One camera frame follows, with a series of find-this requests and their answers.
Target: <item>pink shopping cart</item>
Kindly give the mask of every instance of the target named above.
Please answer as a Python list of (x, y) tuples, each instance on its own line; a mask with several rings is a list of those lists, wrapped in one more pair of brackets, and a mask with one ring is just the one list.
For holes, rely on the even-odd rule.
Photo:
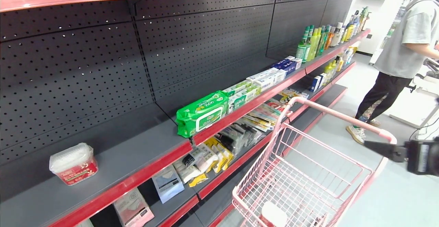
[[(243, 215), (241, 226), (332, 227), (367, 190), (388, 159), (375, 171), (338, 150), (282, 123), (301, 103), (370, 130), (396, 144), (396, 138), (350, 116), (302, 97), (292, 98), (279, 116), (268, 146), (233, 189), (233, 205)], [(289, 150), (287, 162), (283, 156)]]

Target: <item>gray t-shirt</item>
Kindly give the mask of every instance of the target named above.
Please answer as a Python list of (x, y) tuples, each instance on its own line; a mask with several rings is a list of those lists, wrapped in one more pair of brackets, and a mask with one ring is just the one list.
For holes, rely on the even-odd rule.
[(384, 46), (375, 63), (378, 71), (390, 76), (411, 79), (425, 60), (406, 43), (430, 44), (439, 39), (439, 0), (412, 0), (401, 23)]

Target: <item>red label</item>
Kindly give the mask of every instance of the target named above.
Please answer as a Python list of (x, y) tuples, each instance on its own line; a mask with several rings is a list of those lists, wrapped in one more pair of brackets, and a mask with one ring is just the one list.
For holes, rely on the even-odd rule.
[(57, 176), (61, 178), (67, 185), (73, 185), (82, 180), (91, 177), (98, 170), (96, 160), (91, 158), (87, 162), (67, 169), (61, 173), (58, 173)]

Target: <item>black pants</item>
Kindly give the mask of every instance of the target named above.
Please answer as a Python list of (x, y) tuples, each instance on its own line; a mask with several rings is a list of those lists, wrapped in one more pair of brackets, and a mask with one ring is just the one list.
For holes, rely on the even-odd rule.
[(375, 81), (375, 85), (364, 96), (363, 101), (359, 105), (355, 118), (365, 121), (364, 117), (362, 117), (363, 114), (365, 114), (365, 112), (368, 111), (373, 104), (380, 100), (382, 100), (382, 102), (380, 102), (376, 108), (372, 110), (370, 116), (365, 116), (368, 117), (367, 122), (370, 122), (377, 116), (381, 115), (393, 105), (398, 95), (406, 86), (410, 84), (411, 80), (412, 79), (390, 76), (380, 72)]

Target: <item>white wall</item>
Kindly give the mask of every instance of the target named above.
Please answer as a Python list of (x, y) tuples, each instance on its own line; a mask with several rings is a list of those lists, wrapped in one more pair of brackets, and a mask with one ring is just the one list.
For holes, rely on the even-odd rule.
[(366, 23), (366, 28), (370, 28), (371, 38), (364, 39), (358, 50), (373, 54), (379, 48), (383, 39), (387, 35), (393, 20), (399, 10), (403, 0), (353, 0), (349, 10), (348, 19), (356, 10), (362, 10), (368, 6), (370, 19)]

